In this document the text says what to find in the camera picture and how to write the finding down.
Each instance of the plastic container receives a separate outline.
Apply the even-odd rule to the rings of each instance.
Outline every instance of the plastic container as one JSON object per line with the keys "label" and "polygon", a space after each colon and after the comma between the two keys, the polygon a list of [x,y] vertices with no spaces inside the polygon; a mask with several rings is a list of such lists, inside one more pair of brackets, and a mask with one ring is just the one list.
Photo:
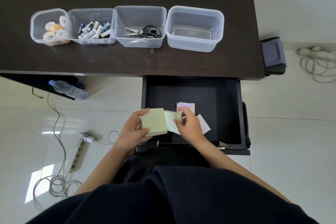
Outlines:
{"label": "plastic container", "polygon": [[[65,16],[65,34],[62,37],[53,37],[50,40],[43,39],[43,35],[48,32],[45,29],[45,25],[48,22],[55,22],[59,24],[60,16]],[[65,10],[60,8],[44,10],[35,13],[30,20],[30,36],[31,38],[40,44],[46,44],[49,46],[57,45],[57,44],[67,44],[70,40],[67,39],[69,34],[70,24],[69,24],[69,15]]]}
{"label": "plastic container", "polygon": [[[167,10],[161,6],[128,5],[114,8],[112,24],[114,24],[113,37],[124,47],[160,48],[166,35]],[[161,31],[161,38],[143,38],[125,35],[130,33],[125,28],[143,29],[154,26]]]}
{"label": "plastic container", "polygon": [[65,81],[50,80],[49,84],[52,85],[54,90],[56,90],[57,92],[66,94],[67,96],[70,96],[74,99],[81,100],[86,98],[87,96],[87,93],[84,90],[79,89],[73,85],[70,85]]}
{"label": "plastic container", "polygon": [[167,16],[170,47],[211,52],[223,38],[224,15],[218,10],[173,6]]}
{"label": "plastic container", "polygon": [[68,12],[70,20],[69,38],[79,44],[114,44],[117,40],[110,34],[109,38],[101,39],[78,39],[78,30],[81,23],[85,25],[91,21],[98,21],[100,24],[111,23],[114,9],[112,8],[90,8],[90,9],[72,9]]}

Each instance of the water bottle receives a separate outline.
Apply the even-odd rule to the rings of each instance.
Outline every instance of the water bottle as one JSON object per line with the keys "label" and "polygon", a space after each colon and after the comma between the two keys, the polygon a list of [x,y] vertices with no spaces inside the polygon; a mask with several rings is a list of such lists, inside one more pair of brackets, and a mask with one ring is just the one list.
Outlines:
{"label": "water bottle", "polygon": [[53,86],[54,90],[56,90],[59,93],[66,94],[67,96],[70,96],[74,99],[84,99],[87,96],[87,93],[84,90],[81,90],[75,86],[70,85],[67,82],[64,81],[54,81],[50,80],[49,84]]}

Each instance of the hand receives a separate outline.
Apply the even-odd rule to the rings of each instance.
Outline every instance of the hand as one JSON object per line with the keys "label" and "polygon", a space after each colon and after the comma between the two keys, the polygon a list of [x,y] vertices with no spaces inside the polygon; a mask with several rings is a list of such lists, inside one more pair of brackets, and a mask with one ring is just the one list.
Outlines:
{"label": "hand", "polygon": [[183,121],[174,119],[178,131],[180,132],[184,140],[186,140],[190,144],[193,144],[199,140],[204,139],[206,140],[206,138],[202,133],[200,121],[188,107],[179,107],[176,108],[176,111],[183,111],[184,116],[186,116],[186,118],[183,119]]}
{"label": "hand", "polygon": [[124,127],[112,148],[118,148],[129,155],[138,144],[149,140],[151,137],[145,137],[145,135],[149,133],[149,128],[138,128],[141,122],[140,116],[148,112],[149,108],[134,112],[124,124]]}

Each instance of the black drawer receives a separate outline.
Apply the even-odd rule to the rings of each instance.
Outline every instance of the black drawer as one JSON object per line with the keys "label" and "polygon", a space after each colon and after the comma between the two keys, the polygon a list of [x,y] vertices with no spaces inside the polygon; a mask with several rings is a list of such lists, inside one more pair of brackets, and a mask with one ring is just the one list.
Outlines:
{"label": "black drawer", "polygon": [[[240,81],[236,79],[149,75],[143,78],[142,108],[173,111],[176,103],[195,103],[195,114],[201,114],[210,131],[205,137],[214,145],[225,144],[225,153],[249,155],[247,119],[243,111]],[[153,137],[142,147],[190,147],[180,135],[172,132]]]}

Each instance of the scissors handle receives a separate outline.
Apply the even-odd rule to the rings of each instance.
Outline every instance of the scissors handle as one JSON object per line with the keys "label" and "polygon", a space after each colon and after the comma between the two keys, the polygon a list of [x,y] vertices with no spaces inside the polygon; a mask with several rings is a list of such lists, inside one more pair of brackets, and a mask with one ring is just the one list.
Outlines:
{"label": "scissors handle", "polygon": [[160,38],[161,32],[154,26],[147,26],[142,29],[143,33],[148,35],[146,38]]}

